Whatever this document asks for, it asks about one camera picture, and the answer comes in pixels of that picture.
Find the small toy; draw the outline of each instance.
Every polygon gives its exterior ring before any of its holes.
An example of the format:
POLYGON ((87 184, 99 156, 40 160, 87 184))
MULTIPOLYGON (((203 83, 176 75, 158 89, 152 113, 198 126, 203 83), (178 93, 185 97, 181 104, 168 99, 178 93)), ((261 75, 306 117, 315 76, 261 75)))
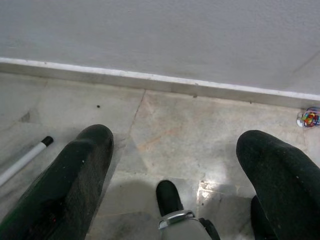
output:
POLYGON ((305 112, 300 112, 296 119, 299 127, 312 128, 320 125, 320 107, 309 107, 305 112))

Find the white wall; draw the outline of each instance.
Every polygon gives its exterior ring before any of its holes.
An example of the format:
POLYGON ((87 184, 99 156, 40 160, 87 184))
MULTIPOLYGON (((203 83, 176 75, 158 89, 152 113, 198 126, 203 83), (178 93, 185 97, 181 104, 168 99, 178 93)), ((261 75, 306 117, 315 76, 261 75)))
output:
POLYGON ((320 95, 320 0, 1 0, 0 57, 320 95))

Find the marble floor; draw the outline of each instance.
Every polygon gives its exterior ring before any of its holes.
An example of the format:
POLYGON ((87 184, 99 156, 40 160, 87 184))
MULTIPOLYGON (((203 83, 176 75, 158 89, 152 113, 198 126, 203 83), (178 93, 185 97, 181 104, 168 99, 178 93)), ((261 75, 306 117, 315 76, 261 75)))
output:
POLYGON ((237 161, 237 139, 262 130, 320 166, 320 128, 298 127, 299 111, 0 73, 0 173, 46 135, 55 139, 0 188, 0 221, 68 142, 103 124, 114 133, 114 174, 86 240, 157 239, 155 188, 163 179, 176 184, 185 209, 214 223, 222 240, 253 240, 255 191, 237 161))

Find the baseboard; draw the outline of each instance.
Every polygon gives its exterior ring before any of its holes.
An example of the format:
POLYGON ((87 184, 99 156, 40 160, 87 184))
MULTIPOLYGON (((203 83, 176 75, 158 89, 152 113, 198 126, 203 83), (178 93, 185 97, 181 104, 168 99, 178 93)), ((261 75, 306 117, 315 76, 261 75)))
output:
POLYGON ((311 106, 320 106, 320 95, 314 94, 53 62, 0 57, 0 72, 291 108, 305 109, 311 106))

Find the white baseboard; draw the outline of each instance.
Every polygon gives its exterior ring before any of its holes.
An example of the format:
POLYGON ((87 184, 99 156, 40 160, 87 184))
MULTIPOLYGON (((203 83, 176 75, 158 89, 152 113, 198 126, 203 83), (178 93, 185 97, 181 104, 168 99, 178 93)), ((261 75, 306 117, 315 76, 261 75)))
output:
POLYGON ((0 57, 0 72, 305 109, 320 95, 149 73, 0 57))

